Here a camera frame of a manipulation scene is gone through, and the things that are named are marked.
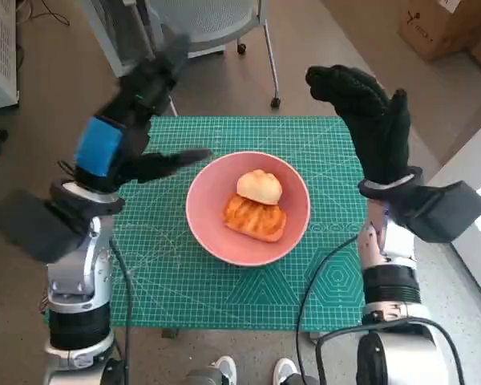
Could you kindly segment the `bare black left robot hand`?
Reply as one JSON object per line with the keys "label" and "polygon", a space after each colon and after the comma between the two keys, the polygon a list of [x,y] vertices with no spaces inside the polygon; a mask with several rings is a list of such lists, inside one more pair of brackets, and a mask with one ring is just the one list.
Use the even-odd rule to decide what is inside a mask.
{"label": "bare black left robot hand", "polygon": [[80,137],[74,173],[78,184],[113,193],[132,180],[142,184],[161,179],[212,155],[207,148],[169,155],[144,151],[151,119],[169,106],[189,45],[187,35],[177,35],[119,79],[118,92],[87,121]]}

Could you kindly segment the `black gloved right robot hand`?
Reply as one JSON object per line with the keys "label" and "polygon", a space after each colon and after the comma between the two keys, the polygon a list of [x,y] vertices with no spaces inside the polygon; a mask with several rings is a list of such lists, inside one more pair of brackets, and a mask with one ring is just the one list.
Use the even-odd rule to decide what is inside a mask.
{"label": "black gloved right robot hand", "polygon": [[367,180],[388,185],[410,174],[406,91],[389,97],[375,77],[343,65],[311,66],[305,81],[311,96],[330,103],[346,124]]}

